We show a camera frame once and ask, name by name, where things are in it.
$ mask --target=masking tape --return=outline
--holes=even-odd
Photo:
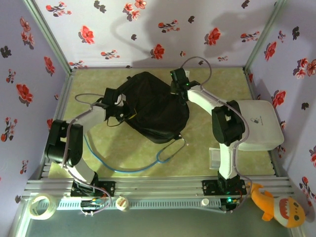
[[[44,199],[48,200],[48,208],[43,214],[39,215],[37,207],[40,201]],[[38,194],[31,200],[29,211],[32,219],[47,220],[55,213],[57,207],[58,203],[56,198],[48,194]]]

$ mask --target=floor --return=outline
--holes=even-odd
[[[126,81],[127,76],[148,71],[170,84],[171,69],[81,69],[77,70],[67,103],[65,120],[69,120],[89,108],[89,105],[78,103],[74,96],[80,93],[104,94],[105,88],[117,88]],[[209,74],[206,68],[190,70],[190,80],[204,81]],[[226,100],[251,99],[248,85],[242,68],[215,68],[211,80],[205,88]],[[81,99],[95,102],[99,97],[86,96]],[[167,176],[215,176],[217,170],[210,170],[209,147],[219,145],[212,133],[210,115],[198,105],[188,103],[190,118],[182,132],[189,144],[166,164],[157,164],[141,173],[121,174],[104,167],[83,145],[83,158],[99,174],[99,177],[167,177]],[[109,125],[116,124],[115,119]],[[116,169],[138,169],[155,161],[157,152],[166,144],[157,145],[133,130],[126,123],[117,127],[107,127],[106,123],[91,129],[88,134],[92,149],[108,165]],[[161,154],[162,159],[181,147],[183,141],[176,141]],[[238,152],[238,170],[246,175],[273,175],[273,166],[268,152]],[[58,165],[52,164],[49,178],[69,177]]]

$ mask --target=black fabric bag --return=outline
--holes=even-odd
[[[126,123],[154,143],[179,139],[190,115],[187,103],[181,104],[168,84],[148,72],[127,79],[118,90],[137,114]]]

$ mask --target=shark plush toy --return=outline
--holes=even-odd
[[[264,211],[262,220],[270,221],[275,218],[281,225],[287,228],[300,226],[305,221],[305,213],[301,205],[291,197],[274,198],[271,193],[265,191],[262,194],[260,184],[252,184],[251,198],[254,203]]]

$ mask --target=floral wallpaper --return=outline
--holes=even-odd
[[[47,121],[55,114],[66,73],[22,1],[3,1],[0,15],[0,209],[5,213],[0,217],[0,236],[4,237],[25,184],[40,163]]]
[[[316,232],[315,15],[314,0],[288,1],[249,71],[257,99],[273,104],[284,132],[274,153],[304,206],[306,236]]]
[[[35,2],[71,67],[130,68],[244,66],[276,0]]]

